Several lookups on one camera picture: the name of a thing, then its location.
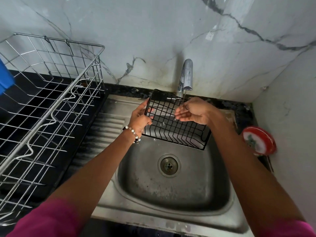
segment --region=chrome faucet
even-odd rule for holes
[[[183,90],[192,91],[193,82],[193,61],[186,59],[183,63],[181,77],[177,89],[177,96],[183,98]]]

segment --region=blue container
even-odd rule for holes
[[[13,84],[13,76],[0,59],[0,95]]]

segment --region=pink sleeve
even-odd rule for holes
[[[261,233],[263,237],[316,237],[313,228],[298,220],[282,221]]]
[[[63,199],[43,202],[18,221],[7,237],[77,237],[80,225],[74,208]]]

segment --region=wire basket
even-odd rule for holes
[[[14,34],[0,58],[15,84],[0,95],[0,225],[58,186],[106,96],[104,46]]]
[[[145,127],[144,135],[204,150],[211,135],[210,129],[193,121],[181,122],[174,117],[175,109],[183,101],[180,97],[155,89],[145,111],[145,115],[153,118],[153,123]]]

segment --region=drain strainer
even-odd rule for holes
[[[168,178],[175,177],[181,170],[179,159],[172,154],[165,154],[158,161],[159,172]]]

